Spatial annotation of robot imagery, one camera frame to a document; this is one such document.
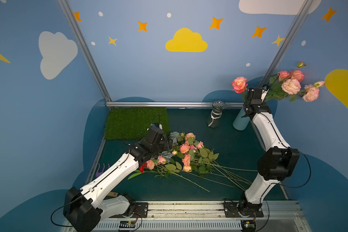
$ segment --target blue wall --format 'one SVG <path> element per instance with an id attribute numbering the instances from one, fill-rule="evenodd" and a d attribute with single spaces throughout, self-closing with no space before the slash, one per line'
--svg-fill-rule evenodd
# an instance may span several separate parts
<path id="1" fill-rule="evenodd" d="M 272 42 L 278 35 L 284 37 L 295 17 L 247 14 L 232 0 L 70 0 L 70 4 L 79 12 L 78 23 L 113 100 L 134 96 L 202 101 L 213 91 L 231 90 L 236 77 L 263 76 L 278 49 Z M 212 17 L 223 18 L 219 30 L 209 29 Z M 147 31 L 138 31 L 138 21 L 148 23 Z M 261 37 L 251 37 L 256 26 L 267 28 Z M 184 27 L 200 33 L 208 44 L 204 52 L 165 48 Z M 117 39 L 116 46 L 108 44 L 109 37 Z"/>
<path id="2" fill-rule="evenodd" d="M 338 12 L 327 22 L 322 17 L 330 7 Z M 348 1 L 322 1 L 306 18 L 278 71 L 293 69 L 299 61 L 307 63 L 302 68 L 306 74 L 302 86 L 325 80 L 335 69 L 348 70 Z M 348 86 L 346 82 L 338 84 Z M 310 155 L 312 165 L 310 183 L 286 189 L 288 196 L 298 199 L 313 232 L 340 230 L 340 223 L 348 221 L 348 109 L 322 87 L 314 102 L 279 101 L 275 122 L 292 147 Z M 301 157 L 293 176 L 284 183 L 300 185 L 307 173 Z M 335 220 L 328 223 L 332 213 Z"/>
<path id="3" fill-rule="evenodd" d="M 0 60 L 0 231 L 59 231 L 49 216 L 85 182 L 103 137 L 108 109 L 81 50 L 46 79 L 43 31 L 76 41 L 56 0 L 0 1 L 0 54 L 10 61 Z"/>

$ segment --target artificial flower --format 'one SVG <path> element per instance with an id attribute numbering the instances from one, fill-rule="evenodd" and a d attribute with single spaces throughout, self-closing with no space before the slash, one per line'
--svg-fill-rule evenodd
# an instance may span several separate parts
<path id="1" fill-rule="evenodd" d="M 281 88 L 283 91 L 285 91 L 288 94 L 297 94 L 300 91 L 300 83 L 297 79 L 295 79 L 294 77 L 286 80 L 285 82 L 283 82 L 283 84 L 281 85 Z"/>
<path id="2" fill-rule="evenodd" d="M 240 94 L 245 91 L 247 86 L 247 79 L 245 77 L 237 77 L 234 81 L 232 81 L 233 89 L 236 93 Z"/>
<path id="3" fill-rule="evenodd" d="M 189 150 L 190 150 L 190 146 L 188 144 L 185 144 L 185 143 L 182 144 L 179 148 L 179 151 L 183 154 L 188 152 Z"/>
<path id="4" fill-rule="evenodd" d="M 184 166 L 183 171 L 190 172 L 192 170 L 191 166 Z"/>
<path id="5" fill-rule="evenodd" d="M 151 170 L 155 167 L 155 163 L 152 160 L 148 160 L 146 163 L 147 163 L 147 168 Z"/>
<path id="6" fill-rule="evenodd" d="M 188 141 L 189 138 L 193 138 L 193 140 L 196 139 L 196 136 L 193 133 L 186 134 L 185 140 Z"/>
<path id="7" fill-rule="evenodd" d="M 189 166 L 191 163 L 191 155 L 190 154 L 185 154 L 184 159 L 182 159 L 182 162 L 185 166 Z"/>
<path id="8" fill-rule="evenodd" d="M 320 93 L 320 90 L 316 87 L 309 87 L 309 86 L 306 86 L 307 88 L 306 91 L 307 93 L 303 96 L 303 100 L 305 102 L 311 102 L 311 101 L 314 101 L 316 99 L 318 99 L 318 95 Z"/>
<path id="9" fill-rule="evenodd" d="M 147 162 L 145 162 L 144 164 L 142 164 L 140 167 L 139 167 L 139 170 L 141 171 L 141 173 L 143 173 L 143 169 L 147 167 Z"/>
<path id="10" fill-rule="evenodd" d="M 278 81 L 279 82 L 285 80 L 286 77 L 289 77 L 291 75 L 290 72 L 285 71 L 285 70 L 279 71 L 278 74 L 279 74 L 278 75 Z"/>
<path id="11" fill-rule="evenodd" d="M 301 82 L 304 79 L 304 73 L 300 70 L 292 70 L 291 75 L 299 82 Z"/>
<path id="12" fill-rule="evenodd" d="M 298 68 L 301 68 L 301 67 L 304 67 L 304 66 L 307 66 L 303 61 L 299 62 L 297 67 Z"/>
<path id="13" fill-rule="evenodd" d="M 313 84 L 316 88 L 322 87 L 325 85 L 324 81 L 317 81 L 316 83 Z"/>
<path id="14" fill-rule="evenodd" d="M 199 142 L 199 144 L 196 146 L 197 147 L 197 149 L 200 149 L 200 148 L 202 148 L 204 146 L 204 143 L 203 142 Z"/>
<path id="15" fill-rule="evenodd" d="M 158 162 L 157 162 L 157 164 L 160 164 L 160 163 L 165 164 L 164 162 L 166 163 L 166 159 L 160 155 L 160 156 L 158 157 Z"/>

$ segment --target white robotic arm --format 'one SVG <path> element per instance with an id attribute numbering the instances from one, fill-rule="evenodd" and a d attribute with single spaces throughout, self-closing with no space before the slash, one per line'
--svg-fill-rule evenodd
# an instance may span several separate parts
<path id="1" fill-rule="evenodd" d="M 264 197 L 280 181 L 291 176 L 299 159 L 299 151 L 292 149 L 283 139 L 268 105 L 263 102 L 268 87 L 249 88 L 244 104 L 245 116 L 250 117 L 262 137 L 266 153 L 258 161 L 258 174 L 251 186 L 242 194 L 238 205 L 243 217 L 259 211 Z"/>
<path id="2" fill-rule="evenodd" d="M 134 211 L 135 201 L 129 195 L 104 200 L 127 175 L 159 152 L 170 150 L 172 140 L 161 125 L 153 124 L 141 141 L 134 143 L 114 165 L 80 190 L 71 188 L 65 197 L 63 215 L 78 232 L 90 232 L 100 220 Z"/>

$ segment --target red flower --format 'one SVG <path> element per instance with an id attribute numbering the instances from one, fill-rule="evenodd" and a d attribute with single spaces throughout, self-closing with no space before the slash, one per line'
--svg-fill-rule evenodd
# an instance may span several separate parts
<path id="1" fill-rule="evenodd" d="M 141 171 L 141 173 L 143 173 L 143 169 L 147 167 L 147 162 L 145 162 L 144 164 L 142 164 L 142 166 L 139 167 L 139 170 Z"/>

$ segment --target metal track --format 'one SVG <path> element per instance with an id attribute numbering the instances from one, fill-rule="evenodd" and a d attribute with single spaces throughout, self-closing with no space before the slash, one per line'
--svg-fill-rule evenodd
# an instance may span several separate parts
<path id="1" fill-rule="evenodd" d="M 212 107 L 212 102 L 134 102 L 134 101 L 110 101 L 107 107 Z M 226 102 L 227 107 L 242 108 L 243 102 Z"/>

